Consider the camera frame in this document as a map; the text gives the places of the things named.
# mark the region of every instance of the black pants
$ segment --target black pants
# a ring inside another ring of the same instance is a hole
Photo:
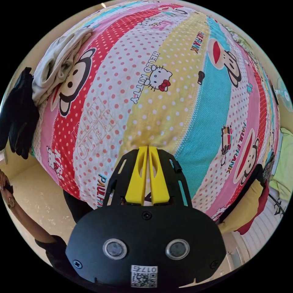
[[[65,190],[63,190],[63,194],[75,223],[77,223],[84,215],[93,210],[85,201],[77,199]]]

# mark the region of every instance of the bed sheet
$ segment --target bed sheet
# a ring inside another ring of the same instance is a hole
[[[91,38],[40,108],[38,161],[97,208],[120,157],[156,146],[180,162],[193,207],[217,220],[277,149],[278,107],[253,52],[200,11],[159,1],[107,7],[65,34],[85,26]]]

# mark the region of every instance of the green cloth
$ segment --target green cloth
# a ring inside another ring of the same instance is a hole
[[[270,187],[279,191],[281,199],[289,201],[293,192],[293,134],[281,128],[283,141],[275,175],[271,177]]]
[[[32,142],[31,142],[31,151],[30,151],[30,155],[33,156],[33,157],[36,157],[36,156],[34,155],[34,136],[33,136]]]

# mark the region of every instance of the electric fan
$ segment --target electric fan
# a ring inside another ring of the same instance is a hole
[[[281,97],[281,100],[286,107],[286,109],[289,112],[293,112],[293,105],[288,93],[288,90],[286,89],[286,86],[281,78],[278,79],[277,81],[277,90],[275,91],[277,95]]]

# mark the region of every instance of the hello kitty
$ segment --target hello kitty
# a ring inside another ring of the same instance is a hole
[[[159,89],[161,92],[167,92],[168,87],[171,85],[169,79],[172,76],[170,71],[162,67],[157,67],[156,65],[152,65],[151,67],[152,73],[149,78],[147,78],[144,82],[144,85],[147,85],[154,89]]]
[[[150,26],[158,26],[161,21],[158,21],[154,18],[145,18],[142,22],[139,22],[138,25],[150,25]]]
[[[47,146],[47,152],[48,152],[49,166],[56,172],[59,179],[64,180],[64,178],[62,177],[63,166],[61,164],[60,153],[58,153],[58,151],[56,150],[55,152],[53,152],[48,146]]]
[[[216,221],[220,216],[221,214],[226,210],[225,207],[223,208],[219,208],[216,213],[211,217],[212,220]]]

